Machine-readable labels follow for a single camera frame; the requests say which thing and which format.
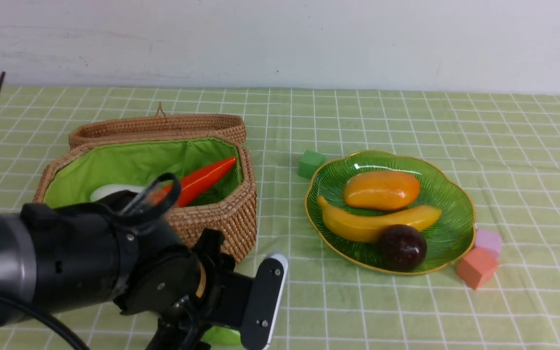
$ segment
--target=black cable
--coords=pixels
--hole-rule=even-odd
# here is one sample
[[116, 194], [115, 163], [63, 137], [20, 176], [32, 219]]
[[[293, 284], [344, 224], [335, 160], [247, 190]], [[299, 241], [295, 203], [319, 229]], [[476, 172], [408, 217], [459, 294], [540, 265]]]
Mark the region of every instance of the black cable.
[[89, 350], [88, 346], [80, 339], [70, 328], [68, 328], [64, 323], [60, 322], [58, 319], [53, 317], [48, 313], [44, 313], [38, 310], [35, 306], [20, 301], [14, 297], [3, 297], [0, 296], [0, 303], [7, 304], [20, 312], [23, 312], [45, 326], [51, 328], [58, 336], [62, 337], [74, 350]]
[[81, 212], [97, 213], [100, 215], [105, 215], [112, 222], [125, 226], [126, 228], [135, 228], [137, 226], [147, 224], [162, 217], [178, 201], [182, 190], [182, 184], [173, 173], [164, 173], [162, 175], [159, 175], [156, 179], [154, 179], [149, 187], [155, 188], [155, 186], [165, 181], [172, 182], [172, 188], [170, 189], [170, 191], [162, 198], [161, 201], [142, 212], [120, 215], [119, 213], [113, 212], [111, 208], [100, 202], [84, 202], [79, 204], [71, 204], [70, 206], [59, 207], [55, 210], [59, 213], [64, 214]]

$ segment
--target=toy block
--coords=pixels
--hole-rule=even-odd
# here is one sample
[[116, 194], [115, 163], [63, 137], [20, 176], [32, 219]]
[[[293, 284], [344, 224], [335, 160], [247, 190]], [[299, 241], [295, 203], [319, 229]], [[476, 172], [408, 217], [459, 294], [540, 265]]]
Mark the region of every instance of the toy block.
[[305, 179], [312, 179], [313, 175], [325, 163], [325, 156], [313, 151], [305, 151], [299, 158], [297, 175]]
[[496, 260], [503, 251], [503, 238], [498, 232], [478, 229], [476, 230], [475, 248], [487, 250]]
[[491, 280], [498, 269], [498, 261], [484, 248], [474, 248], [457, 264], [457, 276], [474, 290]]

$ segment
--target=green plate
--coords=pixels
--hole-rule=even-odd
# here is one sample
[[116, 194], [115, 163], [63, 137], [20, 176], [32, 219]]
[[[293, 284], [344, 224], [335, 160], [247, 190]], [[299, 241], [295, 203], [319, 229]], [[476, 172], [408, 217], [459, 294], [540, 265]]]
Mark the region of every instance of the green plate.
[[[347, 241], [331, 233], [323, 224], [317, 197], [323, 195], [333, 206], [358, 215], [382, 215], [386, 212], [349, 208], [342, 190], [354, 175], [374, 170], [412, 173], [420, 182], [420, 195], [409, 208], [430, 205], [442, 210], [435, 225], [422, 231], [427, 241], [427, 255], [411, 272], [387, 270], [372, 244]], [[383, 151], [362, 151], [328, 162], [313, 175], [306, 193], [305, 210], [321, 239], [336, 253], [365, 268], [396, 275], [423, 275], [453, 264], [468, 253], [475, 241], [475, 210], [468, 195], [451, 182], [442, 171], [422, 159], [398, 157]]]

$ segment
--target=toy mango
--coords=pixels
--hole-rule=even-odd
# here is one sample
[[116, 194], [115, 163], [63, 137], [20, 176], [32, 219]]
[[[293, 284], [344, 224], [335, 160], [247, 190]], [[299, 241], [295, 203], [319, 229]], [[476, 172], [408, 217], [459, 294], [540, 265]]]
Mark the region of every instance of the toy mango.
[[347, 206], [392, 211], [406, 208], [420, 194], [420, 183], [402, 171], [369, 171], [355, 175], [343, 188]]

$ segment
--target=tablecloth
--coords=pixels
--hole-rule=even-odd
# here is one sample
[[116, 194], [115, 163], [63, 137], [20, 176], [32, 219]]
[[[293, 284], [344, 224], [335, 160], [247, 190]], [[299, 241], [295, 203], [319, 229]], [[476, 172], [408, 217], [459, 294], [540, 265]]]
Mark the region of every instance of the tablecloth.
[[[167, 113], [243, 116], [258, 182], [259, 236], [238, 266], [253, 275], [272, 251], [289, 257], [271, 350], [560, 349], [560, 96], [322, 89], [4, 87], [0, 212], [31, 201], [67, 133], [100, 120]], [[310, 149], [328, 159], [363, 149], [419, 157], [502, 234], [495, 277], [471, 290], [453, 268], [391, 277], [336, 256], [304, 213], [297, 176]], [[113, 304], [58, 315], [93, 349], [143, 349], [156, 321]], [[0, 349], [67, 349], [35, 321], [0, 329]]]

